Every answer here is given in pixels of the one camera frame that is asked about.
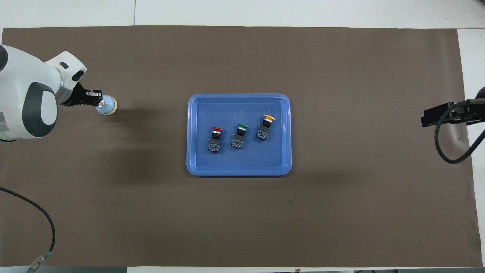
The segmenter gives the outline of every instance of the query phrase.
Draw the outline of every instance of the brown paper surface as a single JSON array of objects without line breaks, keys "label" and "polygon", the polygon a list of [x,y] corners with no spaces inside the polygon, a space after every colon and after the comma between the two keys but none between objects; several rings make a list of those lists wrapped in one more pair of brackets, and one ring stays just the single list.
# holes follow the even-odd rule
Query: brown paper surface
[{"label": "brown paper surface", "polygon": [[[56,226],[49,265],[482,266],[471,159],[437,154],[423,110],[464,99],[456,30],[131,26],[5,29],[62,51],[119,102],[59,107],[47,137],[0,145],[0,182]],[[283,93],[293,168],[200,178],[185,166],[196,93]],[[468,148],[443,126],[450,157]],[[44,216],[0,195],[0,265],[50,244]]]}]

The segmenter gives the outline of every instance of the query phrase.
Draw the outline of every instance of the metal connector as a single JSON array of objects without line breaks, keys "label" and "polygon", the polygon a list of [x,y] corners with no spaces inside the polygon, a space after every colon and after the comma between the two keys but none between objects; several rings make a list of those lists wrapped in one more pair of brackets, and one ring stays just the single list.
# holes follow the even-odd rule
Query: metal connector
[{"label": "metal connector", "polygon": [[37,271],[42,265],[44,265],[46,263],[46,260],[47,258],[49,258],[49,256],[51,255],[52,253],[50,251],[47,251],[45,254],[41,255],[39,258],[37,258],[37,260],[35,260],[29,267],[29,270],[30,269],[33,269],[33,271]]}]

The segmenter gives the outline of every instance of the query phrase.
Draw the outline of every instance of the blue tray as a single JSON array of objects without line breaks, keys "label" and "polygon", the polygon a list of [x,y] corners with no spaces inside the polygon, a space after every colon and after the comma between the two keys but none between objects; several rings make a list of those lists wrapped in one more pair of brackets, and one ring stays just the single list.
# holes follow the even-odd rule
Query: blue tray
[{"label": "blue tray", "polygon": [[[263,115],[276,120],[267,140],[256,137]],[[249,126],[241,149],[231,146],[238,123]],[[211,127],[221,149],[208,150]],[[283,94],[196,94],[187,111],[187,169],[194,175],[279,176],[291,169],[290,100]]]}]

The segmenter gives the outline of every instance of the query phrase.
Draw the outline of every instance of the black cable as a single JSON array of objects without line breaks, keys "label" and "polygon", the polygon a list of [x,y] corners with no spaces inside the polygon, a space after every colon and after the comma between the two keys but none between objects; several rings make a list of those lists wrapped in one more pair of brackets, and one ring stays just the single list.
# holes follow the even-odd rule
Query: black cable
[{"label": "black cable", "polygon": [[480,145],[482,140],[485,138],[485,130],[483,130],[482,133],[475,140],[475,142],[470,146],[470,148],[462,156],[460,156],[457,159],[449,159],[448,157],[445,156],[445,154],[441,150],[441,147],[439,146],[439,141],[438,141],[438,134],[439,134],[439,129],[440,129],[441,125],[443,124],[443,121],[445,120],[445,118],[448,116],[448,114],[451,111],[453,111],[454,109],[456,109],[458,107],[463,107],[463,106],[468,105],[468,104],[470,104],[470,100],[458,102],[458,103],[452,105],[451,107],[446,109],[446,111],[439,118],[438,124],[436,124],[436,129],[435,129],[436,150],[438,151],[439,156],[441,156],[441,158],[443,158],[444,161],[446,161],[450,164],[457,164],[457,163],[460,163],[463,160],[467,159],[471,155],[471,153],[478,147],[478,145]]},{"label": "black cable", "polygon": [[52,252],[52,249],[54,248],[54,243],[56,241],[56,230],[54,229],[54,223],[52,222],[52,219],[50,218],[49,214],[46,212],[45,209],[43,209],[41,206],[37,205],[34,201],[30,200],[29,198],[27,197],[23,197],[22,195],[16,193],[16,192],[13,192],[9,189],[6,189],[6,188],[2,188],[0,187],[0,190],[1,191],[4,191],[6,193],[9,193],[9,194],[12,194],[13,196],[16,196],[28,203],[30,203],[31,205],[35,206],[38,210],[42,211],[42,213],[47,217],[47,220],[49,220],[49,224],[50,224],[50,228],[52,229],[52,241],[50,243],[50,248],[49,248],[49,251]]}]

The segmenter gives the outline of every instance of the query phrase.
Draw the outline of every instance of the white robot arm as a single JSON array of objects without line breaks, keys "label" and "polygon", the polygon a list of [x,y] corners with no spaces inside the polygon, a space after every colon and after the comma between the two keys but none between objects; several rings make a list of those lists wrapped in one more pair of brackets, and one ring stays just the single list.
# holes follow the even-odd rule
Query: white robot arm
[{"label": "white robot arm", "polygon": [[40,138],[54,128],[57,105],[96,106],[112,114],[117,102],[101,90],[79,83],[86,67],[69,52],[42,62],[21,50],[0,45],[0,140]]}]

